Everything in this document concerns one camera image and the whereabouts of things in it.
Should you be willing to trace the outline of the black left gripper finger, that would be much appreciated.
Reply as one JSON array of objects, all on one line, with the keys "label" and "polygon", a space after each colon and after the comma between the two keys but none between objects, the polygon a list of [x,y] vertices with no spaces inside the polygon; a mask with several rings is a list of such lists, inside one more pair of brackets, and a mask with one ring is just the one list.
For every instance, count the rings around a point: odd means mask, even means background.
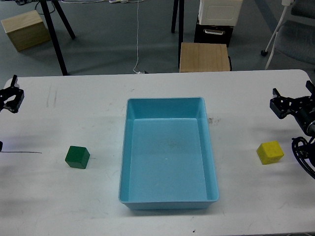
[{"label": "black left gripper finger", "polygon": [[11,113],[18,113],[24,99],[24,91],[17,84],[18,77],[13,75],[11,84],[0,90],[0,110],[8,110]]}]

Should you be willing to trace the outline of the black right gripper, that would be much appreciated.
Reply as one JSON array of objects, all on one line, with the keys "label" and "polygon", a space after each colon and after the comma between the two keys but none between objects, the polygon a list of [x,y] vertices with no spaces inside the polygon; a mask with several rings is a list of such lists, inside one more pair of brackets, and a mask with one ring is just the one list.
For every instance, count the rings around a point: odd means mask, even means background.
[{"label": "black right gripper", "polygon": [[[315,94],[314,84],[308,80],[306,88]],[[292,98],[281,96],[276,88],[272,90],[273,98],[270,100],[270,109],[279,119],[293,115],[300,128],[307,136],[315,135],[315,99],[311,96]]]}]

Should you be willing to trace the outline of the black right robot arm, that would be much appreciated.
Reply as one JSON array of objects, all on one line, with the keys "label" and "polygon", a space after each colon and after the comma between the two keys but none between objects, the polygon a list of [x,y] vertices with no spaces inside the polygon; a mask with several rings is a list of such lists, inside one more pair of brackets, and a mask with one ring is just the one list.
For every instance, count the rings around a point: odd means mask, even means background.
[{"label": "black right robot arm", "polygon": [[294,116],[304,134],[310,137],[308,141],[304,137],[293,138],[291,146],[300,166],[311,177],[315,177],[315,86],[307,81],[306,88],[311,95],[299,98],[281,96],[274,88],[270,108],[279,119]]}]

